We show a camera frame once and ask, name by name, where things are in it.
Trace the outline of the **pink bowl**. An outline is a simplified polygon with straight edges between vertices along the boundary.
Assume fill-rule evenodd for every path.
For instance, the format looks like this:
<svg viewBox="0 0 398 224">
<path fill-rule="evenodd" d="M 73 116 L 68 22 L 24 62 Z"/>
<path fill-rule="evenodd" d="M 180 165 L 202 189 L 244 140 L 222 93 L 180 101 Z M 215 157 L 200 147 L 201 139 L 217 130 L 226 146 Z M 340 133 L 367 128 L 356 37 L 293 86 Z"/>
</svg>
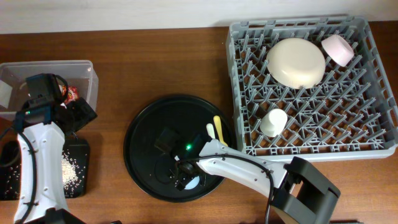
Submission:
<svg viewBox="0 0 398 224">
<path fill-rule="evenodd" d="M 333 34 L 321 41 L 321 45 L 328 56 L 339 66 L 345 67 L 354 57 L 354 50 L 341 36 Z"/>
</svg>

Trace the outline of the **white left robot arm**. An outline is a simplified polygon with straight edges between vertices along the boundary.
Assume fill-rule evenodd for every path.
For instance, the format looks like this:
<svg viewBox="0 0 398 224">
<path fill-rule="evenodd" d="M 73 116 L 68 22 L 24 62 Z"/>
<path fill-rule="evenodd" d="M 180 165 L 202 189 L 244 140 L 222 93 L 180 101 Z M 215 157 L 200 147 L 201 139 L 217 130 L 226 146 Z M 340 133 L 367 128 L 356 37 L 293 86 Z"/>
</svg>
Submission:
<svg viewBox="0 0 398 224">
<path fill-rule="evenodd" d="M 56 102 L 16 113 L 12 129 L 21 152 L 21 191 L 14 223 L 81 223 L 70 213 L 62 180 L 65 137 L 87 125 L 97 114 L 85 99 L 65 106 Z"/>
</svg>

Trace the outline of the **yellow plastic spoon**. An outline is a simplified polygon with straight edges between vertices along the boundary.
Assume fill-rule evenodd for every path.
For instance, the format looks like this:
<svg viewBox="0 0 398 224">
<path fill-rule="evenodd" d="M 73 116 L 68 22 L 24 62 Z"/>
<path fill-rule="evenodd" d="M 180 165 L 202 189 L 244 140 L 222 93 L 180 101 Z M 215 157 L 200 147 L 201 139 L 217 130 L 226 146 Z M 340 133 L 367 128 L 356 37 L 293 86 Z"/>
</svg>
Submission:
<svg viewBox="0 0 398 224">
<path fill-rule="evenodd" d="M 215 124 L 216 132 L 220 143 L 222 143 L 224 146 L 228 146 L 227 143 L 224 141 L 221 118 L 219 116 L 214 116 L 213 122 Z"/>
</svg>

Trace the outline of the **white cup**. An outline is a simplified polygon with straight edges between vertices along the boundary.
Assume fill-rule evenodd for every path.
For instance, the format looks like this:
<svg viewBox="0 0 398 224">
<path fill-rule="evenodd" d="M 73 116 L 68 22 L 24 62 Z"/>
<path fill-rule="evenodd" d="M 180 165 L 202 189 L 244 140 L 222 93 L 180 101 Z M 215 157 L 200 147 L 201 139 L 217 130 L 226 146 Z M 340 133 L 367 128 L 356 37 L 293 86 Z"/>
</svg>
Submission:
<svg viewBox="0 0 398 224">
<path fill-rule="evenodd" d="M 268 137 L 279 135 L 287 123 L 287 113 L 281 109 L 273 109 L 261 119 L 260 130 Z"/>
</svg>

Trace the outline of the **large cream bowl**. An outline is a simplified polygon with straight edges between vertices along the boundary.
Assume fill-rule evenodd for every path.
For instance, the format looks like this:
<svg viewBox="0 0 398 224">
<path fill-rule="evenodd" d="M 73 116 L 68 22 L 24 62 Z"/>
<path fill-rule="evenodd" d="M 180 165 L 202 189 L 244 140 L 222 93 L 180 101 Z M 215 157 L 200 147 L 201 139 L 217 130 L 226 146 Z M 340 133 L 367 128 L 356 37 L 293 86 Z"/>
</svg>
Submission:
<svg viewBox="0 0 398 224">
<path fill-rule="evenodd" d="M 325 72 L 325 58 L 313 43 L 299 38 L 281 40 L 267 54 L 267 69 L 284 86 L 312 88 Z"/>
</svg>

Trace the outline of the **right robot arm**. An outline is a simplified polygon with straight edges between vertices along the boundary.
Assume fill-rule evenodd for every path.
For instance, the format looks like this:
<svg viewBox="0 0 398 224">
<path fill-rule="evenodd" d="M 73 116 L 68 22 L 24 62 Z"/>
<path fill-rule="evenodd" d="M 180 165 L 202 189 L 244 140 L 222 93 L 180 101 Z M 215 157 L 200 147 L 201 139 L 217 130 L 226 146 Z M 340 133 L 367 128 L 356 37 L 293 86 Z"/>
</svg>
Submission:
<svg viewBox="0 0 398 224">
<path fill-rule="evenodd" d="M 181 173 L 231 179 L 266 196 L 266 210 L 274 210 L 284 223 L 328 223 L 341 195 L 315 166 L 300 157 L 289 163 L 267 161 L 204 135 L 188 143 L 173 143 L 170 149 L 178 183 Z"/>
</svg>

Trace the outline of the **white plastic spoon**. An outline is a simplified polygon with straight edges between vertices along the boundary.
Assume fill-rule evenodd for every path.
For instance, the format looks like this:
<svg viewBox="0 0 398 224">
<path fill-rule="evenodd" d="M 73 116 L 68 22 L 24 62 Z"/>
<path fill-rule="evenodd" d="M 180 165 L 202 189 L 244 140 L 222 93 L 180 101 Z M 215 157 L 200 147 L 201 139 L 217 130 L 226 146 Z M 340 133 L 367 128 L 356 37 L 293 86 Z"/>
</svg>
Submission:
<svg viewBox="0 0 398 224">
<path fill-rule="evenodd" d="M 214 126 L 213 126 L 211 123 L 208 123 L 208 124 L 206 125 L 206 130 L 207 130 L 208 135 L 209 135 L 212 139 L 215 139 L 215 138 L 216 138 Z"/>
</svg>

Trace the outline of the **light blue cup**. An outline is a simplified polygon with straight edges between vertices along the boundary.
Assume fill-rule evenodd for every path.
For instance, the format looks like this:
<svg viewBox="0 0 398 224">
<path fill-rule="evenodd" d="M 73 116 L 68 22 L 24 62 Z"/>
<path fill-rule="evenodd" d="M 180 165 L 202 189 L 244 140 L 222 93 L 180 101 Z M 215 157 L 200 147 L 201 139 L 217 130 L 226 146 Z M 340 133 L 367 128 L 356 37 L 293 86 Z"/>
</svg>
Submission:
<svg viewBox="0 0 398 224">
<path fill-rule="evenodd" d="M 185 186 L 184 189 L 185 190 L 194 189 L 199 183 L 200 183 L 200 178 L 199 176 L 196 176 Z"/>
</svg>

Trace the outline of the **red snack wrapper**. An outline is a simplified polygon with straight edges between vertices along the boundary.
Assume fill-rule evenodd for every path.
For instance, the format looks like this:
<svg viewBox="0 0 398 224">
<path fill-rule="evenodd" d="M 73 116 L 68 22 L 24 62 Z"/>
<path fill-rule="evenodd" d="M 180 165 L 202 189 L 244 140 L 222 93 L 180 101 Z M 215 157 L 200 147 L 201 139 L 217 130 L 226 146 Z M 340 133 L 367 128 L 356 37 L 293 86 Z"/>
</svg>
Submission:
<svg viewBox="0 0 398 224">
<path fill-rule="evenodd" d="M 79 99 L 77 87 L 69 86 L 68 88 L 66 88 L 65 85 L 60 85 L 60 89 L 61 89 L 62 95 L 64 95 L 66 93 L 66 91 L 68 92 L 67 99 L 64 101 L 65 104 L 68 104 L 71 101 L 75 101 L 75 100 Z"/>
</svg>

